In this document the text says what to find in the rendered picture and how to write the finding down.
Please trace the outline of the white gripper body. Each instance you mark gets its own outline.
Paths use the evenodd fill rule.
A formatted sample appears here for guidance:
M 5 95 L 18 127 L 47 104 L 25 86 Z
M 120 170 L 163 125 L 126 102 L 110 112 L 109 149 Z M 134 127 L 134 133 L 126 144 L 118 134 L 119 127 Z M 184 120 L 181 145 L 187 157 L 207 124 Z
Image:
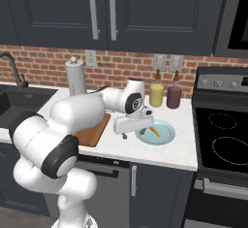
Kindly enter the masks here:
M 141 130 L 154 124 L 154 116 L 147 115 L 141 119 L 130 119 L 127 116 L 119 116 L 113 122 L 113 131 L 116 134 L 129 133 Z

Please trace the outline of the orange piece of meat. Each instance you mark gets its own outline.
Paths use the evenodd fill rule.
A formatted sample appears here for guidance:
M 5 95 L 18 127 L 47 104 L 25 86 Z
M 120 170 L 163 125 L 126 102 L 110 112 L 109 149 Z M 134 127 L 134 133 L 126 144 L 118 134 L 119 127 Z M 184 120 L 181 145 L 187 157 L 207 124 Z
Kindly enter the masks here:
M 157 137 L 160 137 L 158 131 L 157 131 L 153 126 L 150 126 L 149 129 L 150 129 Z

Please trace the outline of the light blue plate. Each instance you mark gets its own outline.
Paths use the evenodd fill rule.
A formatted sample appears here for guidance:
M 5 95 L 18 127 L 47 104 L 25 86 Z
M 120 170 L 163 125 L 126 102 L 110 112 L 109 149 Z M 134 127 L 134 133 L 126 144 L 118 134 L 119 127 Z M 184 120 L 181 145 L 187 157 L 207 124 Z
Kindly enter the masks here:
M 153 128 L 157 131 L 156 135 L 150 128 L 146 128 L 141 134 L 140 130 L 136 131 L 137 138 L 148 145 L 163 146 L 170 143 L 175 137 L 174 128 L 163 120 L 156 119 Z

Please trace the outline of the brown wooden cutting board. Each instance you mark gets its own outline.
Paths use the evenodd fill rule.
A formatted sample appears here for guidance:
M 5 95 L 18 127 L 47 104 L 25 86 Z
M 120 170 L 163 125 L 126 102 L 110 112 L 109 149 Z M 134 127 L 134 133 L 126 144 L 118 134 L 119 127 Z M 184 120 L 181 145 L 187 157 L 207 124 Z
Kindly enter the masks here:
M 79 144 L 85 147 L 95 147 L 99 142 L 108 122 L 110 114 L 105 114 L 103 121 L 92 128 L 81 130 L 76 133 Z

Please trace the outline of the yellow sauce bottle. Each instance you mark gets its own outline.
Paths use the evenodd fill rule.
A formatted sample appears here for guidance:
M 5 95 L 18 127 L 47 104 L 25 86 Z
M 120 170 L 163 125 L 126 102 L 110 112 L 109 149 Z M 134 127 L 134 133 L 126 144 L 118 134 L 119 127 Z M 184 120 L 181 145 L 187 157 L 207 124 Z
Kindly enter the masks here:
M 159 108 L 163 104 L 164 87 L 161 83 L 161 73 L 157 70 L 154 83 L 149 88 L 149 104 L 152 107 Z

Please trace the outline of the dark red sauce bottle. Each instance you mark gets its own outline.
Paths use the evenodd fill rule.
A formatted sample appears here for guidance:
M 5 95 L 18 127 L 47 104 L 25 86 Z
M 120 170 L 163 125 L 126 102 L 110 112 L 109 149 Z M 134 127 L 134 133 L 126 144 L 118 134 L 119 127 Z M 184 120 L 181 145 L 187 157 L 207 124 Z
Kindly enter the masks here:
M 170 109 L 177 109 L 180 105 L 182 87 L 179 84 L 179 73 L 175 71 L 172 85 L 167 92 L 167 107 Z

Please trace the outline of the grey dishwasher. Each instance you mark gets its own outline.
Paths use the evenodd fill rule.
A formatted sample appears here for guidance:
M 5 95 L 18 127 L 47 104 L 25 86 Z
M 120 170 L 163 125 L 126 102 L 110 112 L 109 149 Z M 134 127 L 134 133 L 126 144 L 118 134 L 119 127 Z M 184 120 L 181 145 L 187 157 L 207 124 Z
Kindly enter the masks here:
M 80 155 L 75 165 L 118 170 L 117 179 L 96 176 L 94 195 L 84 201 L 86 210 L 96 220 L 99 228 L 129 228 L 130 163 L 112 158 Z

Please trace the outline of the dark base cupboard door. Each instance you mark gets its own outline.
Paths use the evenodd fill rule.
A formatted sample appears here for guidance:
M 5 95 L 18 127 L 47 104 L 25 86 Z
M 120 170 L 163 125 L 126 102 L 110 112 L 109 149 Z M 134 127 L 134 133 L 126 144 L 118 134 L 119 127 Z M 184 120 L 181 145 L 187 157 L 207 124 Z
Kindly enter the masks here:
M 136 197 L 131 195 L 130 228 L 182 228 L 194 172 L 137 165 Z

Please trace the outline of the white paper towel roll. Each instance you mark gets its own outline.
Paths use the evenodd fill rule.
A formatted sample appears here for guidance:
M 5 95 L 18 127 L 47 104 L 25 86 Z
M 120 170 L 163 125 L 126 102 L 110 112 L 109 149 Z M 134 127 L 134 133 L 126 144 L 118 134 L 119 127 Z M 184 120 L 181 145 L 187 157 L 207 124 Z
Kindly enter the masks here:
M 69 61 L 65 63 L 67 79 L 69 83 L 70 95 L 75 96 L 86 93 L 84 65 L 81 60 L 77 60 L 72 56 Z

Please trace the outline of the black and grey stove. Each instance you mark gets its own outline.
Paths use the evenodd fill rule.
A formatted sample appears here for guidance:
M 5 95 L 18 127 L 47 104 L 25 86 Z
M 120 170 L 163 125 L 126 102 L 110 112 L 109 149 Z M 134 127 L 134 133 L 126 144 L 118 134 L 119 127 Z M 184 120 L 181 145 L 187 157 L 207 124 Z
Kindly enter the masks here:
M 185 228 L 248 228 L 248 201 L 202 188 L 203 179 L 248 188 L 248 68 L 198 68 L 192 115 L 198 170 Z

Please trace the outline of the dark sink basin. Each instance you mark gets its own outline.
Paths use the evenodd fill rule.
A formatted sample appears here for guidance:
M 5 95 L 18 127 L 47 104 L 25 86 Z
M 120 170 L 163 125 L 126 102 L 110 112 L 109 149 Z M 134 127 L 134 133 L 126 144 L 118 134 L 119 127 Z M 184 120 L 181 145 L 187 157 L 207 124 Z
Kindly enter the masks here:
M 0 128 L 7 128 L 24 111 L 36 113 L 55 93 L 56 89 L 0 84 Z

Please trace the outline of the dark cupboard under sink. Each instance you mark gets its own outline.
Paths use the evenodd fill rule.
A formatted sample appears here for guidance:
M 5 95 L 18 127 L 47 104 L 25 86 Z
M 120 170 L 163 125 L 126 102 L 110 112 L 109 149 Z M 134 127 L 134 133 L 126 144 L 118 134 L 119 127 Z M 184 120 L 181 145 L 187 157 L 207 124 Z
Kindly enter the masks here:
M 12 210 L 49 216 L 44 195 L 19 186 L 14 166 L 19 153 L 11 144 L 0 143 L 0 206 Z

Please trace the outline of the black tap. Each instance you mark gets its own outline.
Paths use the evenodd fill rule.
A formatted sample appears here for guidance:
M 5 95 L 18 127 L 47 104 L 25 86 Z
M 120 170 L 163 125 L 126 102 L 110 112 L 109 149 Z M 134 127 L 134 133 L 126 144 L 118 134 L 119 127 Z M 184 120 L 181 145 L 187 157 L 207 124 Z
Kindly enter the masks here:
M 18 88 L 22 89 L 22 88 L 27 87 L 29 85 L 29 82 L 25 80 L 25 77 L 23 74 L 21 75 L 18 74 L 18 70 L 17 70 L 14 58 L 6 51 L 0 52 L 0 58 L 4 56 L 8 57 L 11 62 L 12 69 L 15 75 L 15 82 Z

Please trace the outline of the black microwave oven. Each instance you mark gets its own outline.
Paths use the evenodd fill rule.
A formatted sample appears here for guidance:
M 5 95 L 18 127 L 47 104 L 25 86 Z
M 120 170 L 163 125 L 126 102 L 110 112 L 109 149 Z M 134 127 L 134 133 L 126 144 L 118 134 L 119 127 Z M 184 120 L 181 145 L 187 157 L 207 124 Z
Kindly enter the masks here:
M 248 0 L 223 0 L 212 53 L 248 58 Z

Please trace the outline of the dark narrow wall cupboard door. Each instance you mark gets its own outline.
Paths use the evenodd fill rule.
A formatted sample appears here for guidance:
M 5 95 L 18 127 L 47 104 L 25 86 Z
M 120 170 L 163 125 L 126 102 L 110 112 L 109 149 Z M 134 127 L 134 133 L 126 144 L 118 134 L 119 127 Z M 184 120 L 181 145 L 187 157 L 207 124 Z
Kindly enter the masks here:
M 8 0 L 0 0 L 0 44 L 19 45 Z

